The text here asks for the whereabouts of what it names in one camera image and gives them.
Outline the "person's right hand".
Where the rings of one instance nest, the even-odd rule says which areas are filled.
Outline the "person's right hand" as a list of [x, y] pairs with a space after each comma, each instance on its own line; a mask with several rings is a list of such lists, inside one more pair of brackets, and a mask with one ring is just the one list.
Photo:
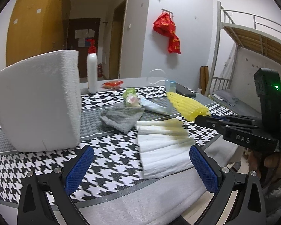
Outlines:
[[277, 168], [274, 176], [270, 183], [274, 183], [281, 179], [281, 153], [274, 153], [271, 156], [268, 156], [265, 160], [263, 165], [259, 164], [258, 160], [259, 153], [251, 151], [248, 157], [248, 164], [249, 164], [249, 171], [255, 171], [259, 179], [262, 178], [262, 174], [260, 172], [259, 167], [266, 167], [268, 169], [275, 169]]

